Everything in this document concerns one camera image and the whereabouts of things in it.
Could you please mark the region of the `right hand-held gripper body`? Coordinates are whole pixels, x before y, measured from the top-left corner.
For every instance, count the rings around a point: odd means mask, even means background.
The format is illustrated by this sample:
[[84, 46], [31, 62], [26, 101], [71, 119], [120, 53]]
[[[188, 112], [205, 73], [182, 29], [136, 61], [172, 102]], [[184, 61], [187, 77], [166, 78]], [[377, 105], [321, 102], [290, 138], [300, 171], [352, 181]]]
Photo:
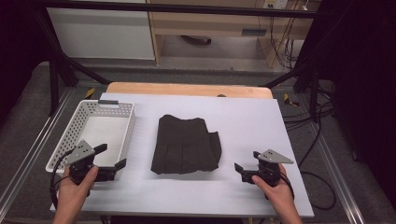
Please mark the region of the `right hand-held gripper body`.
[[293, 160], [275, 152], [272, 149], [267, 149], [264, 152], [260, 152], [258, 160], [258, 170], [245, 170], [241, 174], [241, 179], [243, 182], [253, 184], [251, 177], [254, 175], [260, 177], [269, 186], [275, 187], [281, 179], [281, 172], [279, 168], [280, 163], [293, 164]]

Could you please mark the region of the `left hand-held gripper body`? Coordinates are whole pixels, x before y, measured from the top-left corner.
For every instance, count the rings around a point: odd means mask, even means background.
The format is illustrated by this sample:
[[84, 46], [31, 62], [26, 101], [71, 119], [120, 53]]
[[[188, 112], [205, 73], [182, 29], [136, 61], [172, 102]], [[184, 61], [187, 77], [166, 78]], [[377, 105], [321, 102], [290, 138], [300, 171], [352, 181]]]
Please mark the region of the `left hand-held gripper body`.
[[[91, 147], [85, 140], [81, 140], [66, 160], [70, 179], [77, 185], [94, 166], [93, 161], [96, 154], [93, 149], [94, 147]], [[115, 166], [100, 167], [95, 182], [113, 181], [116, 173]]]

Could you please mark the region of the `white perforated plastic basket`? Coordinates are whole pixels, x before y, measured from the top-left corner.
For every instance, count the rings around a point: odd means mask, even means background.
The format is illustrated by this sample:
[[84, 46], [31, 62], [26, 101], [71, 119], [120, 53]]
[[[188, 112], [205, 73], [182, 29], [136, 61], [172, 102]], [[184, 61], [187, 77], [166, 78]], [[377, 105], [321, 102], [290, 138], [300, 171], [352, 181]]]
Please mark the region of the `white perforated plastic basket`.
[[112, 167], [126, 159], [134, 119], [134, 103], [82, 100], [53, 150], [46, 171], [51, 173], [56, 161], [81, 140], [91, 147], [107, 144], [107, 150], [94, 157], [94, 165]]

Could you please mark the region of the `black cloth garment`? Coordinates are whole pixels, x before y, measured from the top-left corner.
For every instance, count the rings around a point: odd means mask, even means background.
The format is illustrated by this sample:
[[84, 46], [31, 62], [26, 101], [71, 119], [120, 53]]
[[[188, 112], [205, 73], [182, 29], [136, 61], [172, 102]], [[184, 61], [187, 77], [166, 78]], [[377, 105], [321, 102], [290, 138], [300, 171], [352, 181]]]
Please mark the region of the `black cloth garment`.
[[159, 119], [150, 170], [157, 174], [212, 172], [219, 168], [222, 148], [219, 133], [211, 133], [204, 119]]

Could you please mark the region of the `person's right hand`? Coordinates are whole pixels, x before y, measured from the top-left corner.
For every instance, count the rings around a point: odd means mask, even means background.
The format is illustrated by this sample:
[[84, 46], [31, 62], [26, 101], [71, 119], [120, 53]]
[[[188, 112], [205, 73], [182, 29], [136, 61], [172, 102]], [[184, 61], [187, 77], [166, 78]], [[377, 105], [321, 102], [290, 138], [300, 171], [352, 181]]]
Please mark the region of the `person's right hand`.
[[254, 184], [268, 197], [276, 213], [280, 217], [296, 214], [294, 200], [291, 195], [290, 188], [285, 181], [281, 180], [275, 187], [271, 187], [256, 175], [251, 177], [251, 179], [253, 180]]

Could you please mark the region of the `person's left hand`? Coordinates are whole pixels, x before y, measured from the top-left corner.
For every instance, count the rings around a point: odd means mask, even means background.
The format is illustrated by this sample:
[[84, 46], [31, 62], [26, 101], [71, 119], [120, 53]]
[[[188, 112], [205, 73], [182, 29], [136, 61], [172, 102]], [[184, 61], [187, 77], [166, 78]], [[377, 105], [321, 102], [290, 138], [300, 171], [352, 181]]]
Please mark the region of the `person's left hand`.
[[97, 177], [98, 171], [98, 167], [93, 166], [79, 185], [75, 184], [69, 178], [62, 180], [57, 210], [79, 211], [88, 197], [89, 190], [94, 185], [94, 180]]

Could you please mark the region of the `black metal stand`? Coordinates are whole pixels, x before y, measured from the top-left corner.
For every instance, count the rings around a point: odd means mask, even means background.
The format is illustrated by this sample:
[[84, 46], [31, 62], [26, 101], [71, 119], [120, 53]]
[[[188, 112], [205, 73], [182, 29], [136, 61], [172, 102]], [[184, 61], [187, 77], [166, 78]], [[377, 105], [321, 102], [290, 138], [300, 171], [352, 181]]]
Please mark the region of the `black metal stand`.
[[41, 33], [45, 37], [45, 47], [49, 54], [49, 83], [50, 83], [50, 114], [53, 115], [60, 107], [59, 78], [67, 87], [76, 87], [78, 78], [74, 70], [101, 84], [110, 84], [111, 81], [90, 71], [87, 67], [70, 58], [61, 47], [56, 32], [50, 22], [48, 11], [44, 7], [32, 7], [31, 14]]
[[310, 118], [314, 121], [318, 121], [317, 114], [317, 99], [318, 99], [318, 65], [315, 63], [302, 63], [296, 65], [287, 74], [278, 77], [266, 84], [263, 84], [263, 88], [272, 89], [278, 84], [284, 81], [297, 77], [297, 81], [294, 84], [293, 89], [296, 93], [304, 92], [307, 88], [310, 88], [309, 108], [308, 113]]

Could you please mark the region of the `wooden table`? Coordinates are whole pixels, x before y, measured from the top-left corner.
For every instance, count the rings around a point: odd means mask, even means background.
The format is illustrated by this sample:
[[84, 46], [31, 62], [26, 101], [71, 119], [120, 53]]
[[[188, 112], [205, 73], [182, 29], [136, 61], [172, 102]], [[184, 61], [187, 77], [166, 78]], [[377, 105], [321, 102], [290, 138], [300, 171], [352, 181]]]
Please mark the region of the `wooden table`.
[[213, 96], [272, 99], [268, 88], [235, 85], [198, 85], [176, 83], [112, 82], [106, 93]]

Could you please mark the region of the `white cabinet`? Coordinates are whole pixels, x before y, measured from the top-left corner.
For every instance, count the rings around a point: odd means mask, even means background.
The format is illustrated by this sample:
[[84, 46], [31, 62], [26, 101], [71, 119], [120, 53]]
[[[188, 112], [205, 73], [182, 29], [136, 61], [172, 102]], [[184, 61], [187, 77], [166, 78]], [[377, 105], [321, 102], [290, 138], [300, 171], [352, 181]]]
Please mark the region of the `white cabinet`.
[[153, 60], [146, 12], [49, 8], [63, 51], [74, 58]]

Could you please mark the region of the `black curtain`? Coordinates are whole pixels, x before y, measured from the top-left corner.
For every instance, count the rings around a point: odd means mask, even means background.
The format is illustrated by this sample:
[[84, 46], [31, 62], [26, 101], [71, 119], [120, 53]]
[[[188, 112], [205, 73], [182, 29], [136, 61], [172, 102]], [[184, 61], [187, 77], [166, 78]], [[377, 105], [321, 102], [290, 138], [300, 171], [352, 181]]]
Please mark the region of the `black curtain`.
[[353, 149], [396, 206], [396, 0], [354, 0], [322, 66]]
[[19, 100], [33, 70], [46, 61], [24, 0], [0, 0], [0, 125]]

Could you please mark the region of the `flat oval grey object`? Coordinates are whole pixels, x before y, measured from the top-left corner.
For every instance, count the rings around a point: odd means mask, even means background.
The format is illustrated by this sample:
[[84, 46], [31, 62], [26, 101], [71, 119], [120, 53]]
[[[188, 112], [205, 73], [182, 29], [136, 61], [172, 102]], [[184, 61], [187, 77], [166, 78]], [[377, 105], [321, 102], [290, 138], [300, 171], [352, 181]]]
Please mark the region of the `flat oval grey object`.
[[183, 35], [182, 38], [192, 45], [210, 45], [211, 39], [210, 38], [197, 38], [193, 36]]

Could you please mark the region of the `light wooden desk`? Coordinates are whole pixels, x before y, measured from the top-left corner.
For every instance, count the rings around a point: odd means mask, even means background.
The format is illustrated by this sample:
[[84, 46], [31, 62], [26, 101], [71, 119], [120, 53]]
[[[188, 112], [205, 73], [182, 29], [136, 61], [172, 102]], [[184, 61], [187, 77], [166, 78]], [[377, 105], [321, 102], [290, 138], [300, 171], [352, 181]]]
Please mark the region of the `light wooden desk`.
[[[264, 8], [264, 0], [146, 0], [149, 4], [248, 7]], [[285, 9], [309, 11], [318, 9], [318, 0], [288, 0]], [[151, 31], [156, 36], [224, 36], [253, 37], [259, 41], [267, 65], [274, 68], [281, 64], [286, 43], [289, 40], [304, 40], [313, 21], [301, 18], [273, 18], [257, 16], [163, 13], [150, 12]]]

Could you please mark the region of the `white power strip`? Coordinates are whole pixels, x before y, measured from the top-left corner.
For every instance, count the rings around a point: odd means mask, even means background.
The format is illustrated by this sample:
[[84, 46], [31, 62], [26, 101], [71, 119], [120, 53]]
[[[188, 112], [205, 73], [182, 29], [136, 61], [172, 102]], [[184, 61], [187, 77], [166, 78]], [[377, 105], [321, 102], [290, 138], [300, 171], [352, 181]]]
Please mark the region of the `white power strip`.
[[263, 7], [270, 9], [285, 9], [288, 0], [264, 0]]

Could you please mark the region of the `black metal crossbar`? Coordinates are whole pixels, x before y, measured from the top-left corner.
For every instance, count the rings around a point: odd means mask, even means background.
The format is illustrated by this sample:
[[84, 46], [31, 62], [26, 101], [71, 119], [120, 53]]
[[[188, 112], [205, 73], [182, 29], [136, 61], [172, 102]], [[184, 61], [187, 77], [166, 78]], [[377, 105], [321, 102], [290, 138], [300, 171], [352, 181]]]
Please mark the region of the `black metal crossbar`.
[[274, 18], [301, 18], [315, 19], [328, 16], [326, 12], [301, 11], [287, 9], [259, 9], [248, 7], [212, 7], [212, 6], [190, 6], [169, 4], [141, 4], [141, 3], [118, 3], [97, 2], [78, 0], [36, 0], [43, 7], [73, 8], [92, 10], [117, 10], [117, 11], [146, 11], [163, 13], [190, 13], [190, 14], [213, 14], [213, 15], [236, 15], [257, 16]]

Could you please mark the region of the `aluminium rail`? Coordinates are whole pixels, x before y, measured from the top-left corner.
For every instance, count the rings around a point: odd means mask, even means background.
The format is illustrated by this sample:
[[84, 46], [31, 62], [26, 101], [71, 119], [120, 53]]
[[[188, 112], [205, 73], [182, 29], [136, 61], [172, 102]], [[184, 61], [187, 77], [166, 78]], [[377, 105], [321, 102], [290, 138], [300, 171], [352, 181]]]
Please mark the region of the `aluminium rail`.
[[52, 115], [50, 115], [40, 133], [36, 137], [33, 144], [30, 146], [27, 153], [24, 155], [24, 158], [18, 167], [14, 176], [12, 176], [10, 182], [8, 183], [5, 191], [0, 196], [0, 223], [6, 217], [7, 212], [11, 205], [13, 204], [15, 198], [17, 197], [21, 187], [29, 175], [32, 167], [35, 164], [39, 154], [41, 153], [42, 148], [46, 145], [47, 140], [49, 139], [52, 130], [57, 124], [59, 117], [64, 112], [64, 108], [68, 103], [71, 93], [73, 92], [73, 88], [67, 88], [63, 93], [59, 100], [59, 106], [54, 111]]
[[349, 223], [365, 224], [361, 210], [359, 209], [352, 192], [349, 189], [347, 182], [330, 151], [328, 144], [321, 133], [318, 135], [318, 147], [324, 160], [324, 164], [326, 165], [331, 177], [337, 196], [345, 210]]

